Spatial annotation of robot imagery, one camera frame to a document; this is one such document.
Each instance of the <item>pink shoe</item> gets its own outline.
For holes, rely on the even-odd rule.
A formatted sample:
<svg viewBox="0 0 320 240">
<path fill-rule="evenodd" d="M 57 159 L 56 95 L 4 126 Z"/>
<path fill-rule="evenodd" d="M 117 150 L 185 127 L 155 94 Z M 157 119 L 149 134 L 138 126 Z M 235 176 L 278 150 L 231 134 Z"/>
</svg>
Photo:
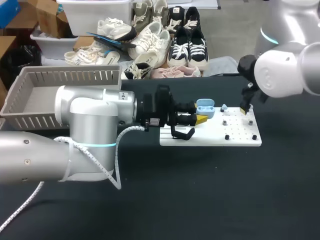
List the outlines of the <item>pink shoe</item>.
<svg viewBox="0 0 320 240">
<path fill-rule="evenodd" d="M 199 78 L 201 72 L 196 66 L 190 68 L 186 66 L 174 66 L 169 68 L 158 68 L 151 71 L 152 79 L 173 79 L 173 78 Z"/>
</svg>

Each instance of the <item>label sticker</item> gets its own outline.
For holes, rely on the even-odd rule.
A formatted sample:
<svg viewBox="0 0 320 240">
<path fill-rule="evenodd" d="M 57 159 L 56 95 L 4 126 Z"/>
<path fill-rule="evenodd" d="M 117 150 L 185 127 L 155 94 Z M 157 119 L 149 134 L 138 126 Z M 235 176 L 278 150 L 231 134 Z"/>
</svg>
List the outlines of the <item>label sticker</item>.
<svg viewBox="0 0 320 240">
<path fill-rule="evenodd" d="M 174 13 L 174 14 L 180 13 L 180 8 L 179 8 L 179 7 L 174 7 L 174 8 L 173 8 L 173 13 Z"/>
<path fill-rule="evenodd" d="M 150 118 L 150 126 L 159 126 L 160 118 Z"/>
</svg>

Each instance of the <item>white pegboard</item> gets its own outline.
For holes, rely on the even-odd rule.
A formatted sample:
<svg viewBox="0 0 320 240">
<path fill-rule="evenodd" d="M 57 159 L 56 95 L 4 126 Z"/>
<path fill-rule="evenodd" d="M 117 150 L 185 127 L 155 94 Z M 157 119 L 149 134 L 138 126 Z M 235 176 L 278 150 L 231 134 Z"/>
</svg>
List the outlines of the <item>white pegboard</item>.
<svg viewBox="0 0 320 240">
<path fill-rule="evenodd" d="M 188 133 L 191 126 L 178 125 L 175 129 L 182 133 Z M 181 147 L 260 147 L 262 140 L 260 137 L 258 124 L 253 108 L 244 115 L 239 107 L 229 107 L 226 111 L 220 112 L 220 107 L 215 108 L 212 119 L 197 125 L 195 134 L 189 141 L 173 139 L 169 126 L 160 129 L 161 146 L 181 146 Z"/>
</svg>

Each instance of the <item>gray plastic basket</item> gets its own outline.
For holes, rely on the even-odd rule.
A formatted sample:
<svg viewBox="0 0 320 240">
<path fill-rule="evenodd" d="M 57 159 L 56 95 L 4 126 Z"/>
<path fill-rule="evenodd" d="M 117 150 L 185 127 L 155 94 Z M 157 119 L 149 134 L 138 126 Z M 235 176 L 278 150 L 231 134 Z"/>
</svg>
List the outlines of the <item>gray plastic basket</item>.
<svg viewBox="0 0 320 240">
<path fill-rule="evenodd" d="M 95 86 L 121 89 L 121 67 L 24 67 L 5 99 L 0 116 L 16 130 L 65 129 L 55 117 L 55 97 L 60 86 Z"/>
</svg>

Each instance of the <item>white storage bin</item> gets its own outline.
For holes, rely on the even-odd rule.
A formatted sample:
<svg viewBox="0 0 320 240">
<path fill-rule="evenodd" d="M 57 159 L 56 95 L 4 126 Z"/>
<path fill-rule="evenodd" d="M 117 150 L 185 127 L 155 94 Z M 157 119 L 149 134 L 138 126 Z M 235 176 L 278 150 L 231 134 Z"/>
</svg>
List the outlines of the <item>white storage bin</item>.
<svg viewBox="0 0 320 240">
<path fill-rule="evenodd" d="M 54 38 L 40 37 L 41 31 L 34 30 L 30 35 L 32 40 L 36 41 L 46 59 L 65 59 L 66 52 L 73 51 L 73 47 L 79 37 L 76 38 Z"/>
<path fill-rule="evenodd" d="M 131 23 L 131 0 L 56 0 L 62 4 L 72 34 L 90 36 L 97 33 L 98 21 L 106 18 Z"/>
</svg>

